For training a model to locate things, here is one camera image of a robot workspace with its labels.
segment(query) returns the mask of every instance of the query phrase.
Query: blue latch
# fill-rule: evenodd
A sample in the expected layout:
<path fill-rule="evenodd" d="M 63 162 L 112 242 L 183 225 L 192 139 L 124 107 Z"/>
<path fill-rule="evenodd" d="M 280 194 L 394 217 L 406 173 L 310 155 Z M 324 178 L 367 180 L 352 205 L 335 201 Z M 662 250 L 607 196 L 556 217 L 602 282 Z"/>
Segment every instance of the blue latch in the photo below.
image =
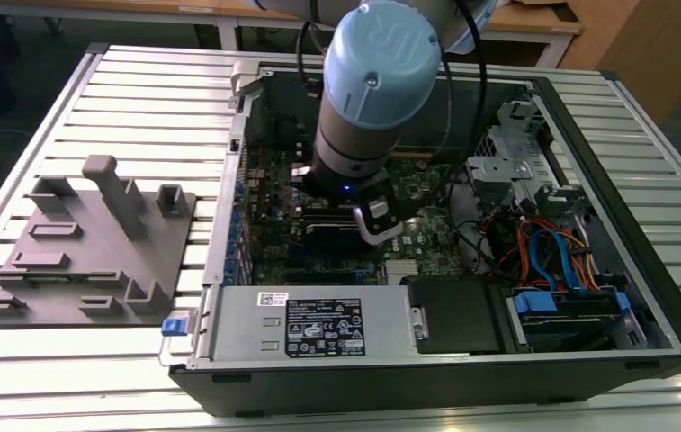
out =
<path fill-rule="evenodd" d="M 516 313 L 556 312 L 554 295 L 548 291 L 524 291 L 512 298 Z"/>
<path fill-rule="evenodd" d="M 630 300 L 623 292 L 615 292 L 615 300 L 620 313 L 630 311 Z"/>
<path fill-rule="evenodd" d="M 187 318 L 167 318 L 161 323 L 163 336 L 187 335 Z"/>

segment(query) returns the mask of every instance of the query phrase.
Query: light blue robot joint cap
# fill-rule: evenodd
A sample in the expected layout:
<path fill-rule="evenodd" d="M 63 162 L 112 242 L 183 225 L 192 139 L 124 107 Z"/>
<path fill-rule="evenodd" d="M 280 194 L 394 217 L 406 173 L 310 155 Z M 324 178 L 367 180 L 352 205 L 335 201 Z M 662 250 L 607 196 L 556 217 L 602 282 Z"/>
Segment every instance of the light blue robot joint cap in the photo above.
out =
<path fill-rule="evenodd" d="M 440 49 L 430 22 L 406 4 L 375 0 L 350 12 L 328 46 L 328 101 L 355 126 L 386 130 L 420 110 L 436 79 Z"/>

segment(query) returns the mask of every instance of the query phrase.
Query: gray plastic peg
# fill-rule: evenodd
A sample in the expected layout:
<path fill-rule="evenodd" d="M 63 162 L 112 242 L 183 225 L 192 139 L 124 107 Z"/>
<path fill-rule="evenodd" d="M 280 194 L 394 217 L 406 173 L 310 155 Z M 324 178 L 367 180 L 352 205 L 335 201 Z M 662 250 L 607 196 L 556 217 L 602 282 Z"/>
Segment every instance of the gray plastic peg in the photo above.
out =
<path fill-rule="evenodd" d="M 108 212 L 111 212 L 119 226 L 129 240 L 145 236 L 145 227 L 137 216 L 137 209 L 129 200 L 121 181 L 115 174 L 115 157 L 108 155 L 89 155 L 84 162 L 81 174 L 96 185 Z"/>

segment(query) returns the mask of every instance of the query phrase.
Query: white table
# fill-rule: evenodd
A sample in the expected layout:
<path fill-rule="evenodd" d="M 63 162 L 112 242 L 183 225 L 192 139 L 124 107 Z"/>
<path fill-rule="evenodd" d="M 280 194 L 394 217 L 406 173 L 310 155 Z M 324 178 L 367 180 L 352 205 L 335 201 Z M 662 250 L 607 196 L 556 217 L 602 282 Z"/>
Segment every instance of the white table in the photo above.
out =
<path fill-rule="evenodd" d="M 117 172 L 140 190 L 177 183 L 201 198 L 173 299 L 176 310 L 199 305 L 233 113 L 229 77 L 243 58 L 294 62 L 291 55 L 123 46 L 84 56 L 0 189 L 0 264 L 33 210 L 23 196 L 33 177 L 75 176 L 89 153 L 109 153 L 128 159 Z M 681 157 L 624 88 L 594 72 L 490 69 L 550 79 L 681 287 Z M 470 65 L 454 70 L 475 73 Z M 200 129 L 199 121 L 209 126 Z M 566 162 L 560 148 L 552 151 Z M 72 183 L 93 187 L 80 178 Z M 172 356 L 187 355 L 188 337 L 163 342 Z M 562 405 L 212 418 L 168 378 L 160 347 L 157 328 L 0 329 L 0 430 L 681 430 L 681 374 Z"/>

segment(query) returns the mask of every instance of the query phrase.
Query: motherboard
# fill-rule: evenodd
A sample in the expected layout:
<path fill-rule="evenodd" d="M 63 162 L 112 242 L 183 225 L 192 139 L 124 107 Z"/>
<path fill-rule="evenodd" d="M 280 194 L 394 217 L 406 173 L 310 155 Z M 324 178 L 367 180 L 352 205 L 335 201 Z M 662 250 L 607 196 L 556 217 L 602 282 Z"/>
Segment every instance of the motherboard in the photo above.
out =
<path fill-rule="evenodd" d="M 458 275 L 456 240 L 446 210 L 424 207 L 402 234 L 375 247 L 358 234 L 352 205 L 328 202 L 290 184 L 294 152 L 259 147 L 248 159 L 248 217 L 252 227 L 252 283 L 398 284 L 406 275 Z M 442 167 L 428 154 L 394 155 L 386 166 L 399 198 L 436 187 Z"/>

